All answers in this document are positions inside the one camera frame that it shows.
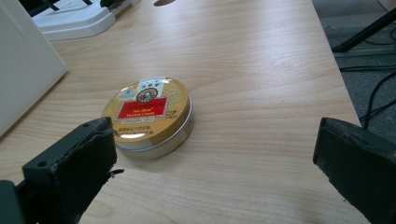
floor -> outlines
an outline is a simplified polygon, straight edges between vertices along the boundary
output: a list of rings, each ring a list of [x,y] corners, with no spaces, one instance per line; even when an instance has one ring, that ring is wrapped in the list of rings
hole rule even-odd
[[[377,0],[312,0],[312,2],[331,47],[348,40],[387,13]],[[347,53],[334,53],[334,58],[340,68],[356,66],[372,68],[371,71],[364,72],[341,72],[358,117],[366,114],[370,95],[377,83],[396,72],[396,41],[390,37],[393,30],[396,30],[396,23],[387,26],[368,39],[371,42],[390,45],[362,43]],[[393,68],[383,71],[380,66]],[[373,109],[395,99],[396,77],[384,83],[380,88],[375,96]],[[396,105],[372,118],[368,130],[396,144]]]

table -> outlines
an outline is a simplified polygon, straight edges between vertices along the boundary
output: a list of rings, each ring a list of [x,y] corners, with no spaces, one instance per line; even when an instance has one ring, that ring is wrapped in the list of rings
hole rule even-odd
[[[0,178],[127,83],[182,81],[195,124],[153,161],[119,154],[80,223],[367,223],[313,164],[320,118],[359,123],[309,0],[142,0],[104,33],[52,42],[67,74],[0,139]]]

white plastic base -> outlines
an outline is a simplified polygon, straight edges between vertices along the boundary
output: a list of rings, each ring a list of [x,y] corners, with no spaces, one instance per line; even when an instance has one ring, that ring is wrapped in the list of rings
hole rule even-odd
[[[131,4],[125,0],[120,7]],[[81,0],[62,0],[51,8],[33,17],[35,24],[49,40],[65,40],[98,35],[116,22],[114,13],[107,7],[100,7],[100,0],[92,0],[87,6]]]

black metal leg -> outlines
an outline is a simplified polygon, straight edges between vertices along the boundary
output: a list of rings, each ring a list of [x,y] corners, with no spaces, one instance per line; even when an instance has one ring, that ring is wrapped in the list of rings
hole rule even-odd
[[[388,12],[385,16],[379,18],[377,21],[373,22],[362,31],[358,32],[351,38],[349,38],[344,43],[332,48],[332,52],[344,52],[357,46],[359,43],[367,39],[368,37],[374,35],[387,25],[391,24],[396,20],[396,8]]]

gold tin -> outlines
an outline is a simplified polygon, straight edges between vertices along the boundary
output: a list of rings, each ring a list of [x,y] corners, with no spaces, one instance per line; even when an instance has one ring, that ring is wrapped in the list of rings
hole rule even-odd
[[[189,136],[192,103],[184,85],[170,77],[149,77],[122,89],[106,105],[116,148],[125,155],[150,160],[170,153]]]

